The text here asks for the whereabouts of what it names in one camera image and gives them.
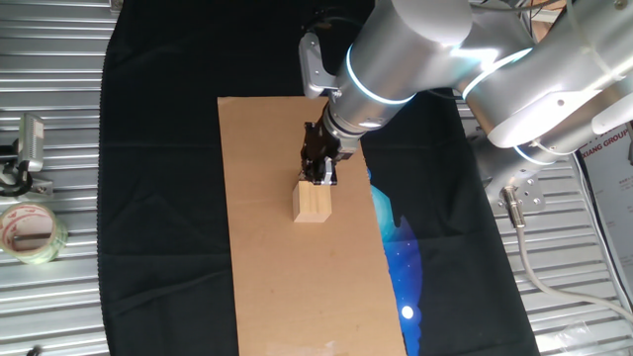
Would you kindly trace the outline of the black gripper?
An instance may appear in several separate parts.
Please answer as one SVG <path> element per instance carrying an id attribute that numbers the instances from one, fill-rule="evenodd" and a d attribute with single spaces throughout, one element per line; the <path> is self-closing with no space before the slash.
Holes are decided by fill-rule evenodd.
<path id="1" fill-rule="evenodd" d="M 354 154 L 354 141 L 332 134 L 322 120 L 304 123 L 305 138 L 301 149 L 300 180 L 323 186 L 335 186 L 335 163 L 347 160 Z M 318 173 L 318 161 L 322 169 Z"/>

